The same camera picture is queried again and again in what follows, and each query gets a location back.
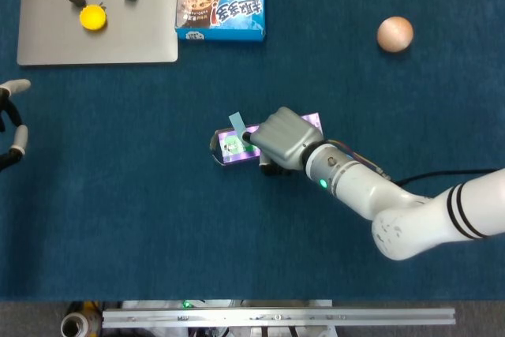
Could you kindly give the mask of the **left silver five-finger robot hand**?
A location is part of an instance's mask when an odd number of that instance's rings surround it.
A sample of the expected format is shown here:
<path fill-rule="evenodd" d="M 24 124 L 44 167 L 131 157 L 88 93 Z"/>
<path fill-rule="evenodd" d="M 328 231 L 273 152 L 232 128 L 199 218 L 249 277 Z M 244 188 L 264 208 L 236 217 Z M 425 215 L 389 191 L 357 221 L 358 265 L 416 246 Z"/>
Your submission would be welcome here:
<path fill-rule="evenodd" d="M 16 79 L 0 84 L 0 133 L 6 131 L 1 116 L 3 111 L 16 127 L 11 147 L 8 152 L 0 155 L 0 172 L 17 164 L 25 155 L 28 144 L 28 127 L 23 123 L 21 115 L 10 98 L 12 95 L 28 90 L 30 86 L 31 81 L 28 79 Z"/>

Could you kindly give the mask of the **roll of clear tape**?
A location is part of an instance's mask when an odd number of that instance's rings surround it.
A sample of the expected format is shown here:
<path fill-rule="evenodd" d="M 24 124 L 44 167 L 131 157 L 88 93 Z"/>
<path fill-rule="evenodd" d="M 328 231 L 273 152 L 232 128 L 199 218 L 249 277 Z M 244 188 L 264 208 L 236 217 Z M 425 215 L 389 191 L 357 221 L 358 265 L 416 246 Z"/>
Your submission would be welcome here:
<path fill-rule="evenodd" d="M 61 337 L 90 337 L 91 323 L 82 313 L 66 315 L 60 324 Z"/>

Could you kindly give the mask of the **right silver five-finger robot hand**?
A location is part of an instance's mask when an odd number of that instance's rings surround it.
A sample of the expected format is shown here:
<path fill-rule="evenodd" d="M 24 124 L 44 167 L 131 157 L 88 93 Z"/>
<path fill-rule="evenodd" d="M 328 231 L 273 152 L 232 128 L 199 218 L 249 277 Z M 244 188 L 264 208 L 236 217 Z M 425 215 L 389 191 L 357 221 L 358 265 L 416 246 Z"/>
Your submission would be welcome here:
<path fill-rule="evenodd" d="M 260 170 L 269 176 L 304 170 L 304 152 L 324 140 L 318 128 L 287 107 L 280 107 L 254 132 L 239 136 L 260 149 Z"/>

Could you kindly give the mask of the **blue cookie box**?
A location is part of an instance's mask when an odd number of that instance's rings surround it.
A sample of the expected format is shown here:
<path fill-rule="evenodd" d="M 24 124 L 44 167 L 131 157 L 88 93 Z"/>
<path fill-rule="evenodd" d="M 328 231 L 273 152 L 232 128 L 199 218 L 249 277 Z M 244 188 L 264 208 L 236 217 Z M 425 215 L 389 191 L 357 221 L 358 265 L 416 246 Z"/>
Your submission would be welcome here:
<path fill-rule="evenodd" d="M 260 42 L 265 0 L 177 0 L 175 30 L 180 40 Z"/>

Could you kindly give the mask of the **silver closed laptop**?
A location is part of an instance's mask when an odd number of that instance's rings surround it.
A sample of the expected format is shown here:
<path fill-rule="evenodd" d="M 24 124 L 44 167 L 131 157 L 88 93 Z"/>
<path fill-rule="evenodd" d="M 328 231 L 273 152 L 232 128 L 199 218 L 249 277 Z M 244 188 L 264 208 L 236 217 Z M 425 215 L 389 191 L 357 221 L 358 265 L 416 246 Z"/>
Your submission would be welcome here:
<path fill-rule="evenodd" d="M 69 0 L 21 0 L 21 66 L 174 62 L 177 0 L 86 0 L 102 5 L 106 25 L 84 29 Z"/>

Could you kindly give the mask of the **purple and white carton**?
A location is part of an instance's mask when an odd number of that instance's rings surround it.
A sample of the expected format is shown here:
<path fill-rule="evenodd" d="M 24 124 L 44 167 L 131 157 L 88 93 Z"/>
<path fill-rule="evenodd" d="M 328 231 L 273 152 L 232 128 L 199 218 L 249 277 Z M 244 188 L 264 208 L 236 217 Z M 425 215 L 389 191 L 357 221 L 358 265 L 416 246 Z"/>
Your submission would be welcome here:
<path fill-rule="evenodd" d="M 302 115 L 301 118 L 323 132 L 319 113 Z M 246 125 L 247 132 L 255 132 L 259 125 Z M 209 144 L 214 161 L 220 166 L 228 166 L 260 157 L 261 151 L 253 145 L 245 145 L 234 132 L 233 127 L 218 129 L 214 132 Z"/>

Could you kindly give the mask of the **aluminium profile rail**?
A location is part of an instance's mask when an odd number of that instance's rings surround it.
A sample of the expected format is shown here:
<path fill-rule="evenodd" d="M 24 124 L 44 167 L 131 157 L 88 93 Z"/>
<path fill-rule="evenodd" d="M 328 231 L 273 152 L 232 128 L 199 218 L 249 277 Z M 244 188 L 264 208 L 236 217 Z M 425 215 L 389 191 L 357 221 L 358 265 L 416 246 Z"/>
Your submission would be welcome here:
<path fill-rule="evenodd" d="M 110 309 L 104 328 L 224 328 L 323 326 L 454 325 L 453 308 L 346 309 L 316 308 L 192 308 Z"/>

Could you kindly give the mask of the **wooden ball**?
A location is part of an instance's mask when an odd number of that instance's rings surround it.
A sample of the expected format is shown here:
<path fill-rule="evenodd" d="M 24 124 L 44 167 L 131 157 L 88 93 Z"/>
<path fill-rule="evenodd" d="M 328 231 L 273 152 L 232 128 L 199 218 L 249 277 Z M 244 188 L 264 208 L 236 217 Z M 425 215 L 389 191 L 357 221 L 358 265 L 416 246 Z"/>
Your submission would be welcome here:
<path fill-rule="evenodd" d="M 388 53 L 399 53 L 413 42 L 413 25 L 405 17 L 389 17 L 377 29 L 376 40 Z"/>

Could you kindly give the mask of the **blue felt table cloth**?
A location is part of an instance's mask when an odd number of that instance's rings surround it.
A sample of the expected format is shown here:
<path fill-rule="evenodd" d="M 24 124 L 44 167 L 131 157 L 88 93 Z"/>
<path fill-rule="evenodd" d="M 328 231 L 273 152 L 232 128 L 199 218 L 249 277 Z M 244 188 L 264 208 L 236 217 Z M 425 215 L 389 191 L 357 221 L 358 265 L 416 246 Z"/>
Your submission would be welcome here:
<path fill-rule="evenodd" d="M 505 167 L 505 0 L 266 0 L 261 43 L 183 42 L 170 65 L 26 68 L 0 0 L 0 82 L 29 128 L 0 173 L 0 298 L 505 299 L 505 236 L 404 261 L 301 174 L 221 167 L 240 112 L 317 112 L 324 134 L 433 197 Z M 376 40 L 405 17 L 413 42 Z"/>

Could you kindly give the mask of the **yellow ribbed bottle cap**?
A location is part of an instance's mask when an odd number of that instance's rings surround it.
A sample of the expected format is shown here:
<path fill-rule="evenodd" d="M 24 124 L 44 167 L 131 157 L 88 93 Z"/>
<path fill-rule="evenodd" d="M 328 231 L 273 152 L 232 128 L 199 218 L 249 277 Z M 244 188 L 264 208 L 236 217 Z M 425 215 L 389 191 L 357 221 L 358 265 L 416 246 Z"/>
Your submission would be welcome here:
<path fill-rule="evenodd" d="M 80 25 L 88 31 L 98 31 L 107 23 L 105 9 L 96 4 L 85 6 L 79 15 Z"/>

